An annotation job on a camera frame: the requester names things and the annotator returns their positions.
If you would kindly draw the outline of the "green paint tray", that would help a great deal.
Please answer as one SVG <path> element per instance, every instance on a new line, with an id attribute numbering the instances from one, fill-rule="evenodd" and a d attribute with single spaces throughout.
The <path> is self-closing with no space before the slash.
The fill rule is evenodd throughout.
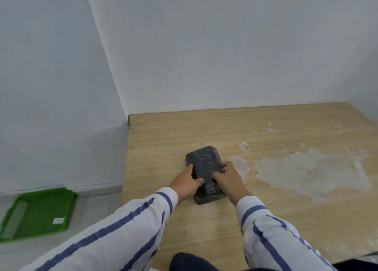
<path id="1" fill-rule="evenodd" d="M 66 188 L 19 195 L 0 223 L 0 244 L 66 231 L 77 198 Z"/>

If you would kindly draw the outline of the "person's left hand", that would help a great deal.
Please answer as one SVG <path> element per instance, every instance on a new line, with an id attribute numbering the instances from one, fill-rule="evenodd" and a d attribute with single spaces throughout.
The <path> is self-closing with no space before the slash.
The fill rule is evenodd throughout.
<path id="1" fill-rule="evenodd" d="M 193 164 L 190 164 L 180 174 L 178 174 L 178 176 L 168 186 L 169 188 L 173 189 L 177 194 L 177 205 L 189 199 L 190 197 L 193 197 L 197 192 L 197 189 L 191 188 L 191 182 L 193 179 L 192 171 Z"/>

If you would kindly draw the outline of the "person's left forearm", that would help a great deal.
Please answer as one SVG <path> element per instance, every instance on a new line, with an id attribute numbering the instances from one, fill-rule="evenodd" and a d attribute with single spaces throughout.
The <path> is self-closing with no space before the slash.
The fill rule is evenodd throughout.
<path id="1" fill-rule="evenodd" d="M 170 187 L 131 200 L 20 271 L 150 271 L 177 203 Z"/>

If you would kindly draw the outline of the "person's right hand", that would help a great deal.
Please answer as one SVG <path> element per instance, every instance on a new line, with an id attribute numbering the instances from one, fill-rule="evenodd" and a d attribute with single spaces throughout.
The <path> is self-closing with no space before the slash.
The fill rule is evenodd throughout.
<path id="1" fill-rule="evenodd" d="M 242 198 L 252 196 L 252 193 L 244 186 L 243 180 L 233 162 L 226 161 L 221 166 L 225 168 L 224 185 L 219 187 L 234 206 L 237 206 Z"/>

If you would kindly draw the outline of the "black sanding block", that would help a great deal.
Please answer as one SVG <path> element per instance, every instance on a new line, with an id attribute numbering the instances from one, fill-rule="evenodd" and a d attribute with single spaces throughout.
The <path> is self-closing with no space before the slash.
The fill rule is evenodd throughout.
<path id="1" fill-rule="evenodd" d="M 215 172 L 225 173 L 218 151 L 206 146 L 186 154 L 186 165 L 192 165 L 192 178 L 202 178 L 203 184 L 193 196 L 197 205 L 205 205 L 226 197 L 218 183 L 212 178 Z"/>

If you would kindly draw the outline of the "person's right forearm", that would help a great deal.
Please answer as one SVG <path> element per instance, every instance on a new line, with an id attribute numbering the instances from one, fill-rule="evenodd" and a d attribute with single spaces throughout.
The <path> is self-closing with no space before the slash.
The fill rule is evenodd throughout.
<path id="1" fill-rule="evenodd" d="M 250 269 L 337 271 L 292 224 L 274 216 L 257 197 L 243 197 L 236 212 Z"/>

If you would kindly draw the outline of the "person's dark trousers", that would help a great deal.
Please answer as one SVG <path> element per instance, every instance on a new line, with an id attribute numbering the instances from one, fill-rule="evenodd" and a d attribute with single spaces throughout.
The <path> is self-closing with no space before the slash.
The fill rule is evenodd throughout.
<path id="1" fill-rule="evenodd" d="M 351 259 L 334 264 L 336 271 L 378 271 L 378 264 Z M 169 271 L 220 271 L 207 260 L 193 254 L 179 252 L 170 262 Z"/>

